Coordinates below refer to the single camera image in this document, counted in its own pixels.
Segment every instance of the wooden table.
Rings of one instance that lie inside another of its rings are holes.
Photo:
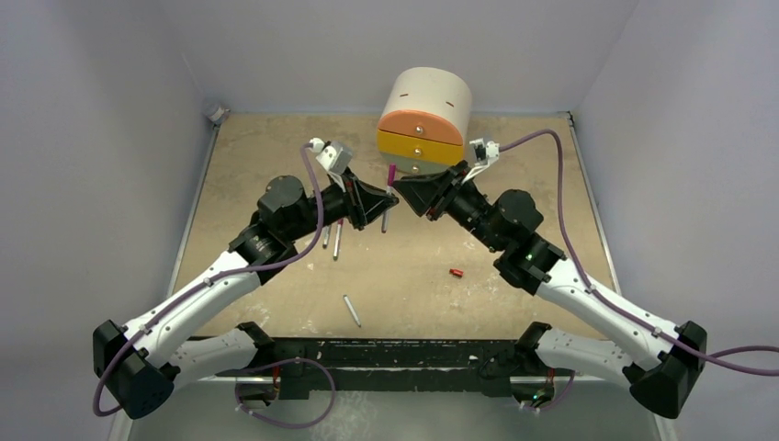
[[[277,175],[295,175],[310,191],[299,147],[312,137],[338,140],[355,151],[352,170],[384,187],[387,164],[375,144],[374,116],[233,115],[220,130],[175,288],[197,276],[247,225],[265,186]],[[588,272],[612,286],[587,188],[564,118],[473,117],[469,138],[490,135],[503,144],[551,128],[563,140],[564,209],[570,237]],[[319,183],[326,174],[315,164]],[[538,231],[563,245],[557,223],[557,154],[544,136],[511,150],[476,178],[495,200],[508,188],[529,191],[545,217]],[[511,288],[492,267],[496,254],[444,217],[430,222],[401,202],[390,213],[389,232],[380,220],[357,232],[346,223],[337,262],[332,247],[317,246],[266,286],[234,302],[199,332],[216,335],[254,321],[272,336],[376,338],[517,338],[532,321],[565,331],[600,335],[563,309]],[[298,242],[301,250],[310,237]],[[462,269],[457,279],[449,268]],[[346,308],[348,294],[362,321]]]

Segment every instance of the gray floor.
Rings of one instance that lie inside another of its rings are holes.
[[[558,408],[538,417],[509,406],[510,399],[478,393],[339,392],[323,422],[308,430],[287,430],[236,412],[230,384],[198,383],[135,422],[130,440],[660,439],[654,418],[625,390],[600,381],[573,388]],[[264,412],[302,423],[318,415],[327,400],[327,393],[315,392],[308,401],[278,401]]]

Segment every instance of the yellow drawer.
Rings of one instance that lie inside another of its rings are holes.
[[[463,158],[461,145],[447,144],[377,130],[376,145],[382,153],[397,154],[421,161],[454,165]]]

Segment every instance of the beige work surface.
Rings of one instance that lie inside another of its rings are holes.
[[[338,140],[355,151],[351,168],[370,184],[384,187],[387,164],[375,144],[378,117],[233,115],[220,130],[186,243],[176,289],[196,277],[249,221],[268,181],[295,175],[310,191],[299,147],[312,137]],[[473,117],[469,137],[490,135],[506,144],[532,131],[551,128],[563,140],[564,209],[570,237],[588,272],[612,286],[611,273],[588,198],[579,158],[562,118]],[[315,163],[319,183],[326,174]],[[501,155],[479,175],[479,189],[495,200],[509,188],[529,191],[545,217],[538,231],[563,246],[557,222],[557,154],[543,136]],[[297,243],[302,250],[310,237]],[[509,338],[532,321],[598,337],[590,326],[563,309],[506,284],[490,254],[448,217],[416,217],[401,201],[382,234],[380,219],[362,232],[344,225],[342,251],[317,246],[266,286],[234,302],[199,332],[216,335],[236,323],[254,321],[272,336],[377,338]],[[457,279],[449,268],[465,275]],[[355,306],[358,328],[344,304]]]

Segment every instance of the white clamp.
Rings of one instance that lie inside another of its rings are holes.
[[[463,178],[463,184],[473,179],[479,173],[487,170],[490,165],[495,164],[501,155],[501,145],[494,141],[485,141],[484,138],[469,141],[468,145],[476,156],[476,163],[470,168],[468,174]]]
[[[345,192],[346,187],[341,175],[346,171],[349,162],[354,156],[352,149],[338,141],[326,144],[319,138],[312,138],[310,143],[311,149],[317,153],[317,162],[324,168],[327,175]]]

